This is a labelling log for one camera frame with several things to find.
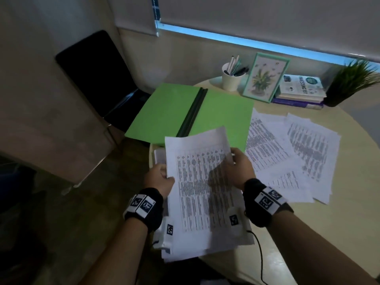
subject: wall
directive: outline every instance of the wall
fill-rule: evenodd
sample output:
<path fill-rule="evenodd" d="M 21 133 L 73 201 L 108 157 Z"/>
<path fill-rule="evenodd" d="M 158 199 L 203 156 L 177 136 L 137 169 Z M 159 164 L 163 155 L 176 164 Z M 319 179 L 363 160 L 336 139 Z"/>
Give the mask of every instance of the wall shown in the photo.
<path fill-rule="evenodd" d="M 54 56 L 105 29 L 106 0 L 0 0 L 0 153 L 78 183 L 113 148 Z"/>
<path fill-rule="evenodd" d="M 221 75 L 230 56 L 240 54 L 245 65 L 252 65 L 256 52 L 273 53 L 250 47 L 159 30 L 153 37 L 119 29 L 126 63 L 140 89 L 153 92 L 162 82 L 194 85 Z M 339 66 L 284 54 L 291 59 L 287 73 L 319 76 L 329 85 Z M 345 100 L 341 107 L 380 144 L 380 85 L 365 89 Z"/>

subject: table top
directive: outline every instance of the table top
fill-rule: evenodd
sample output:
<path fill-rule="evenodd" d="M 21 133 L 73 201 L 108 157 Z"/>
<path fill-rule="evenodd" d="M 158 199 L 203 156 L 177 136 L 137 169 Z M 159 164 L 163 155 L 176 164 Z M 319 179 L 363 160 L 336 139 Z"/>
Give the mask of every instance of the table top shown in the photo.
<path fill-rule="evenodd" d="M 221 77 L 195 86 L 240 95 L 221 89 Z M 260 113 L 291 113 L 329 128 L 341 135 L 332 183 L 330 203 L 292 203 L 294 213 L 313 230 L 336 246 L 371 276 L 380 273 L 380 149 L 368 133 L 339 107 L 304 109 L 255 101 Z M 252 225 L 263 249 L 263 279 L 268 284 L 296 284 L 281 254 L 266 229 Z M 262 284 L 260 252 L 256 245 L 201 257 L 227 277 Z"/>

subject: window blind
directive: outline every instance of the window blind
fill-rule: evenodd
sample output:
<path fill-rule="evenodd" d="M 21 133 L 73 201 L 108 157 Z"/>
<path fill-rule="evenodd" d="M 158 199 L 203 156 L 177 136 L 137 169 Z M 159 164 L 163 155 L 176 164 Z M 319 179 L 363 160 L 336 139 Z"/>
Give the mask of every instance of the window blind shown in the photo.
<path fill-rule="evenodd" d="M 380 61 L 380 0 L 159 0 L 161 22 Z"/>
<path fill-rule="evenodd" d="M 157 35 L 152 0 L 108 0 L 116 27 Z"/>

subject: green picture frame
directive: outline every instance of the green picture frame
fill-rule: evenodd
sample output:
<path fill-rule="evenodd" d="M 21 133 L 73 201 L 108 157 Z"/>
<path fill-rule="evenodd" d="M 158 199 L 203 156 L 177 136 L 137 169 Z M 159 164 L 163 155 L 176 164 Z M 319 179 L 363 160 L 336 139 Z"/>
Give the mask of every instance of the green picture frame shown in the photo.
<path fill-rule="evenodd" d="M 256 53 L 243 96 L 270 103 L 289 66 L 290 59 Z"/>

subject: blue light strip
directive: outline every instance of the blue light strip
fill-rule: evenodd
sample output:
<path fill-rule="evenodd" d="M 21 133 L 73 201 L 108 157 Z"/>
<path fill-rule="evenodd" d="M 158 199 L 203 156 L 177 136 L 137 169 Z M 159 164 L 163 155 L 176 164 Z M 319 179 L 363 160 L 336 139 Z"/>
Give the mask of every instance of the blue light strip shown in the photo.
<path fill-rule="evenodd" d="M 331 64 L 346 65 L 349 62 L 355 60 L 353 58 L 349 58 L 345 56 L 316 52 L 316 51 L 311 51 L 311 50 L 306 50 L 306 49 L 287 47 L 283 45 L 276 45 L 272 43 L 254 41 L 251 39 L 244 39 L 240 37 L 234 37 L 234 36 L 195 30 L 195 29 L 183 28 L 183 27 L 178 27 L 178 26 L 173 26 L 173 25 L 167 25 L 167 24 L 161 23 L 160 21 L 156 22 L 156 26 L 158 29 L 162 29 L 162 30 L 177 32 L 177 33 L 191 35 L 191 36 L 197 36 L 201 38 L 206 38 L 206 39 L 241 45 L 241 46 L 247 46 L 247 47 L 261 49 L 261 50 L 277 52 L 281 54 L 287 54 L 287 55 L 296 56 L 296 57 L 308 58 L 308 59 L 321 61 L 321 62 L 327 62 Z M 370 65 L 376 68 L 377 73 L 380 73 L 379 63 L 370 62 Z"/>

